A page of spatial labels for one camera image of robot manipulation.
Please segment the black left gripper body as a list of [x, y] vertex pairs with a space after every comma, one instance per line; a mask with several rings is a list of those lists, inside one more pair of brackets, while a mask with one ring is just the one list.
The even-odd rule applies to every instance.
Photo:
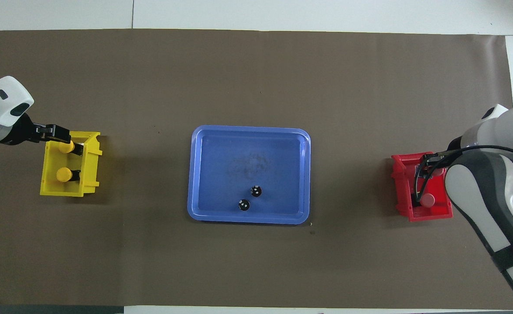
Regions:
[[3, 144], [13, 146], [19, 145], [24, 141], [39, 143], [39, 138], [37, 125], [31, 121], [27, 113], [23, 113], [14, 123], [7, 136], [3, 138]]

